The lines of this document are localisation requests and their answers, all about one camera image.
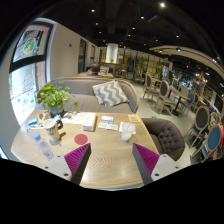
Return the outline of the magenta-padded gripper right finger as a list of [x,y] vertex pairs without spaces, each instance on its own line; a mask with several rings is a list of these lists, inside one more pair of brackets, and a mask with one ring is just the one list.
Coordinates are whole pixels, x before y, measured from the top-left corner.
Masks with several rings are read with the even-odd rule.
[[136,143],[133,144],[132,154],[136,160],[144,185],[148,185],[182,169],[167,154],[158,155]]

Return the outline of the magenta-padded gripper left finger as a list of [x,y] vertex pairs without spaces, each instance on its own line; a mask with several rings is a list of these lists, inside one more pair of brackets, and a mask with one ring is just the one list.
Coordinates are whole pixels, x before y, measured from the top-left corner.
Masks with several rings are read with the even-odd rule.
[[65,156],[55,156],[43,166],[43,169],[76,185],[79,185],[90,155],[91,144],[87,143],[71,151]]

